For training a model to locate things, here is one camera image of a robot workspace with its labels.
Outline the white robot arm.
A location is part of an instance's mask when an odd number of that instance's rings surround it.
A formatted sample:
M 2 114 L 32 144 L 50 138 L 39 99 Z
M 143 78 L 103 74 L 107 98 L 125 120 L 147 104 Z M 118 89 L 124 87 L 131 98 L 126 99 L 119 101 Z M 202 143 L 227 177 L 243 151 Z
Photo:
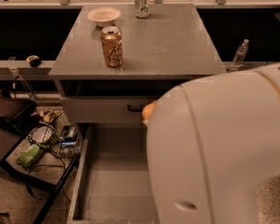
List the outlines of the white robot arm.
M 160 224 L 259 224 L 257 190 L 280 175 L 280 63 L 166 92 L 147 163 Z

